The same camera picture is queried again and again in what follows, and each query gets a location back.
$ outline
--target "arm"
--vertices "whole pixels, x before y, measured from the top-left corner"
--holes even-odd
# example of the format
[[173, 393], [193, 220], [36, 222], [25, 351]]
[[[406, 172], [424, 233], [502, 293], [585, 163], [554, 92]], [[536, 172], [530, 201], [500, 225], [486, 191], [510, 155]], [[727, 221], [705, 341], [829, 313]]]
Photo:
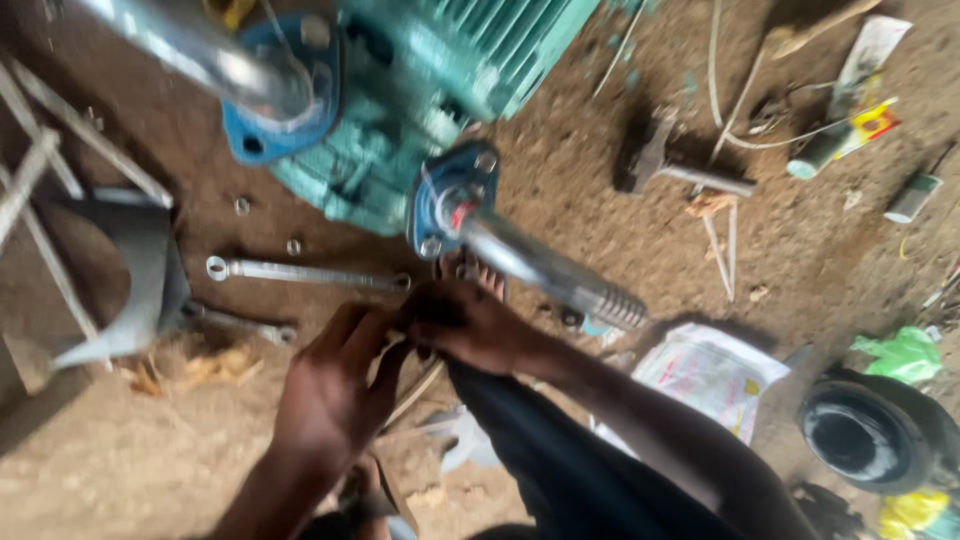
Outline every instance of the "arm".
[[367, 386], [367, 372], [393, 321], [382, 309], [343, 306], [290, 360], [270, 448], [208, 538], [282, 539], [303, 527], [393, 409], [410, 344], [384, 353], [376, 380]]
[[708, 417], [524, 323], [468, 282], [434, 282], [405, 308], [410, 336], [498, 375], [544, 380], [607, 423], [644, 463], [753, 540], [816, 538], [774, 472]]

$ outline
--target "black pants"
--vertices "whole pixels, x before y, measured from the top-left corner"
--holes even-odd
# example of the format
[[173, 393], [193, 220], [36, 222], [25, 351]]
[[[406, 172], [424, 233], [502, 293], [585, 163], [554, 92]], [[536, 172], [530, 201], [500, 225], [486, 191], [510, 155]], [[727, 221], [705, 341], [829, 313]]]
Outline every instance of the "black pants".
[[[460, 399], [516, 479], [540, 538], [742, 540], [669, 480], [516, 379], [456, 361], [447, 367]], [[529, 532], [498, 528], [477, 538], [530, 537]]]

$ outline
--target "yellow plastic bag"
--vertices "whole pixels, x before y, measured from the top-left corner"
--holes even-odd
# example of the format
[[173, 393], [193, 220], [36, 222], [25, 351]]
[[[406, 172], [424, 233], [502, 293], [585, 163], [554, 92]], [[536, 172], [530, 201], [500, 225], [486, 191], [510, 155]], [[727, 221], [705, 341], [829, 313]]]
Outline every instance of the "yellow plastic bag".
[[877, 532], [887, 540], [913, 540], [913, 531], [930, 527], [949, 503], [950, 497], [935, 489], [886, 497], [880, 509]]

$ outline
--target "white plastic bag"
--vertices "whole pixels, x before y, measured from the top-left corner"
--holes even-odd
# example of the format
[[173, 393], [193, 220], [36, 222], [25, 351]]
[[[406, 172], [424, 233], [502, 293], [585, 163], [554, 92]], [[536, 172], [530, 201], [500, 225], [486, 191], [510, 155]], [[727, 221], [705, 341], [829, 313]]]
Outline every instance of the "white plastic bag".
[[[699, 410], [749, 445], [760, 394], [788, 373], [788, 367], [751, 345], [689, 323], [670, 331], [639, 363], [633, 379]], [[626, 450], [606, 426], [595, 432]]]

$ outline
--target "spanner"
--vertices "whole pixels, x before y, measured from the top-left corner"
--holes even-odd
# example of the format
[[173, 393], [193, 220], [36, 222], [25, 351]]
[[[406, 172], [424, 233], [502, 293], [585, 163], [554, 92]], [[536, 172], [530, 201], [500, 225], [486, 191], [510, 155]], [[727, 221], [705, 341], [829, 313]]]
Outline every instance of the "spanner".
[[230, 276], [246, 276], [285, 282], [353, 285], [388, 291], [407, 291], [410, 290], [411, 284], [409, 274], [397, 274], [393, 277], [373, 276], [328, 268], [310, 268], [265, 260], [216, 256], [206, 260], [206, 273], [217, 282], [222, 282]]
[[220, 311], [214, 311], [193, 300], [183, 306], [183, 314], [192, 319], [206, 321], [213, 326], [258, 333], [275, 345], [289, 345], [294, 339], [297, 339], [297, 331], [291, 326], [273, 326], [249, 319], [241, 319]]

